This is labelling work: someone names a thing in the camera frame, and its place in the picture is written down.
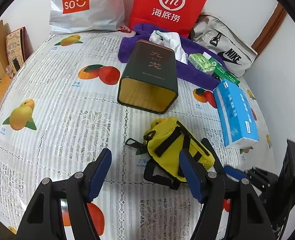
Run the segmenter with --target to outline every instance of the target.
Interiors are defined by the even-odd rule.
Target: purple towel
[[[129,57],[131,56],[131,53],[136,45],[136,42],[138,40],[146,40],[148,41],[150,39],[150,36],[154,30],[159,30],[161,32],[169,32],[168,30],[164,30],[162,28],[157,27],[153,24],[147,24],[147,23],[140,23],[133,26],[133,29],[136,31],[136,35],[131,38],[123,38],[120,50],[118,54],[118,58],[122,63],[127,63],[129,60]],[[204,48],[203,46],[189,40],[188,38],[185,38],[183,36],[180,36],[181,38],[181,45],[185,53],[190,55],[191,53],[203,53],[207,52],[209,55],[211,55],[213,58],[215,58],[219,63],[222,64],[222,66],[226,69],[226,65],[224,61],[215,53],[212,51]],[[176,61],[176,69],[177,69],[177,77],[184,79],[190,83],[193,83],[199,87],[202,87],[206,90],[214,90],[214,88],[217,87],[219,84],[219,81],[206,73],[196,69],[191,62],[188,61],[188,65]]]

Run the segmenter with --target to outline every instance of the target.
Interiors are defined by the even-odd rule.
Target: metal screw
[[[76,177],[77,179],[80,179],[83,177],[83,172],[79,171],[77,173],[75,173],[74,177]]]
[[[216,178],[216,173],[210,171],[210,172],[208,173],[208,176],[209,176],[210,178],[212,178],[212,179],[215,179],[215,178]]]
[[[242,183],[245,184],[245,185],[249,184],[249,180],[246,179],[246,178],[241,179],[241,181],[242,181]]]
[[[49,183],[49,178],[42,179],[42,184],[46,185]]]

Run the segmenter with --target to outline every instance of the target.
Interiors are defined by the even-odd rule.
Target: nike bag
[[[257,56],[220,18],[201,14],[191,31],[191,39],[224,60],[228,70],[241,77]]]
[[[124,29],[123,0],[50,0],[51,33]]]
[[[182,149],[187,149],[193,159],[203,164],[206,170],[214,164],[212,153],[176,117],[154,120],[143,139],[142,144],[129,138],[125,145],[138,149],[140,153],[148,153],[150,156],[144,171],[145,180],[169,186],[171,189],[178,189],[180,183],[186,183],[179,165],[179,154]],[[156,165],[169,178],[153,175]]]
[[[206,0],[134,0],[129,28],[138,23],[158,27],[188,37]]]

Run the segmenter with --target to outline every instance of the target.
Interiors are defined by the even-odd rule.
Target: yellow bag
[[[125,145],[145,150],[150,156],[144,171],[144,179],[178,189],[186,179],[179,166],[179,154],[182,149],[188,149],[194,160],[203,164],[206,170],[214,164],[214,157],[191,132],[182,125],[176,117],[156,119],[151,128],[143,136],[144,143],[129,138]],[[155,165],[158,165],[170,178],[153,175]]]

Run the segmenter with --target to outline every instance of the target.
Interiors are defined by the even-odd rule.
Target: nike swoosh logo
[[[226,51],[221,51],[221,52],[219,52],[217,55],[220,56],[220,57],[222,58],[222,60],[224,60],[224,61],[226,61],[226,62],[230,62],[230,63],[236,64],[236,65],[241,65],[241,64],[239,64],[239,63],[237,63],[237,62],[235,62],[235,61],[230,60],[229,58],[224,57],[224,53],[225,53],[225,52],[226,52]]]

